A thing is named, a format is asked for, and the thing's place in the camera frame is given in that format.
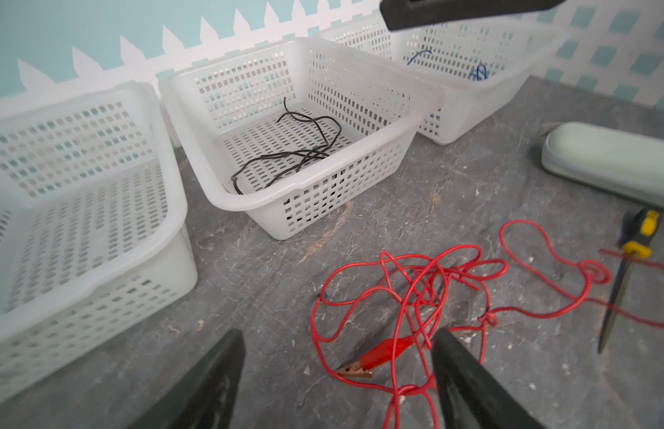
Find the white plastic basket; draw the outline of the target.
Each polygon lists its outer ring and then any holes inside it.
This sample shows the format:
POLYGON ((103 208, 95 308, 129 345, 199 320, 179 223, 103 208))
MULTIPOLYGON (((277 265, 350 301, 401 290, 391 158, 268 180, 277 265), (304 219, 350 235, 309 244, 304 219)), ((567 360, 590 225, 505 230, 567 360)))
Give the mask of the white plastic basket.
POLYGON ((283 241, 393 174, 442 89, 324 39, 292 39, 159 84, 206 198, 283 241))
POLYGON ((505 18, 391 31, 374 14, 323 30, 321 38, 380 56, 439 85, 445 102, 420 133, 446 146, 508 104, 566 31, 505 18))
POLYGON ((0 404, 194 289, 187 211, 150 84, 0 121, 0 404))

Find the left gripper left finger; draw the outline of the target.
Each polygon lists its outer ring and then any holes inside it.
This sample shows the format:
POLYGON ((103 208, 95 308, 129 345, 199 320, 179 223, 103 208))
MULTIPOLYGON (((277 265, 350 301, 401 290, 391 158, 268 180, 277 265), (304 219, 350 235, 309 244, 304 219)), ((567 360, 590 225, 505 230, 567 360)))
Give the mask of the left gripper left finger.
POLYGON ((230 329, 132 428, 228 428, 246 359, 246 343, 230 329))

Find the mint green zip case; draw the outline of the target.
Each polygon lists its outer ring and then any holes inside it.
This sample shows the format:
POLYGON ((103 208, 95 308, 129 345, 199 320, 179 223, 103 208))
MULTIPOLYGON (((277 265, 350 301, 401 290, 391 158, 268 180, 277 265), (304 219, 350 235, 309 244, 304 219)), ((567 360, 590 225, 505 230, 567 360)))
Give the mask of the mint green zip case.
POLYGON ((561 123, 546 134, 550 173, 664 209, 664 139, 587 123, 561 123))

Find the left white plastic basket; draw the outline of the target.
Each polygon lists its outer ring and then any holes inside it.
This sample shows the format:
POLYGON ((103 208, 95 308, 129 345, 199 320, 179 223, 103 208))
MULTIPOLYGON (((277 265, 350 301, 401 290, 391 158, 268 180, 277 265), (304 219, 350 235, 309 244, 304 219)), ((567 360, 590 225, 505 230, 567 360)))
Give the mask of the left white plastic basket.
POLYGON ((187 211, 150 84, 0 121, 0 404, 194 289, 187 211))

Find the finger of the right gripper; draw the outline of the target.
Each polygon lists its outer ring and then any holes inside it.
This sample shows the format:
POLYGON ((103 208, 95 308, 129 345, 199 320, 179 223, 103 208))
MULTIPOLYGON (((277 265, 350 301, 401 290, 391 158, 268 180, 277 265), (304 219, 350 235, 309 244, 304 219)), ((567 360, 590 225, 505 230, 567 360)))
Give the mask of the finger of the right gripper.
POLYGON ((450 21, 550 10, 564 0, 382 0, 380 13, 391 31, 450 21))

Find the yellow black small screwdriver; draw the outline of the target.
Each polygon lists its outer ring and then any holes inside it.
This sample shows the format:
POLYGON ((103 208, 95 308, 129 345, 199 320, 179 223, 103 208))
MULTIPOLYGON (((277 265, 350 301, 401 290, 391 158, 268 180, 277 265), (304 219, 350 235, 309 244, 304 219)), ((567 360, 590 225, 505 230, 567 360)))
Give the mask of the yellow black small screwdriver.
MULTIPOLYGON (((651 242, 658 231, 659 218, 660 213, 655 209, 643 208, 632 219, 626 219, 623 222, 623 233, 619 240, 621 252, 623 252, 621 255, 623 257, 637 259, 648 259, 651 257, 651 242)), ((609 306, 605 311, 601 327, 598 340, 599 355, 604 352, 607 343, 609 343, 618 316, 618 307, 623 303, 623 298, 627 291, 631 267, 632 262, 630 260, 623 259, 621 261, 608 302, 609 306)))

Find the middle white plastic basket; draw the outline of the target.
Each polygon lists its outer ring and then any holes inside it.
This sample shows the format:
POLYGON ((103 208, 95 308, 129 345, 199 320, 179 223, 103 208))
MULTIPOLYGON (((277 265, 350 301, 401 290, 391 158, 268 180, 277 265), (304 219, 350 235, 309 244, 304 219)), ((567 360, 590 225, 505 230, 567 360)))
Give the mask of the middle white plastic basket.
POLYGON ((393 174, 442 89, 324 39, 292 39, 159 84, 206 198, 283 241, 393 174))

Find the right white plastic basket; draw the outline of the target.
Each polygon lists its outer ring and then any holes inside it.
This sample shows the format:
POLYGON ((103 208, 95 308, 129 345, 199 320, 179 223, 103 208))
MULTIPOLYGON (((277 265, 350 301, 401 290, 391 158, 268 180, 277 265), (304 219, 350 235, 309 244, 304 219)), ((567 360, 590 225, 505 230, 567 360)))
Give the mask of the right white plastic basket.
POLYGON ((566 31, 505 18, 391 31, 374 14, 323 30, 321 38, 380 56, 439 85, 445 102, 420 133, 446 146, 508 104, 566 31))

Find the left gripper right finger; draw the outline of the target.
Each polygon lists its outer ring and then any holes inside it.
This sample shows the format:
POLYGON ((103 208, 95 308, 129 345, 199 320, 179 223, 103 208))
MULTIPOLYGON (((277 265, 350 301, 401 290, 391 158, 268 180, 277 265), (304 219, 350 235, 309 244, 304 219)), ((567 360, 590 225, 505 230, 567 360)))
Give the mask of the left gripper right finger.
POLYGON ((448 428, 544 429, 447 328, 436 332, 431 357, 448 428))

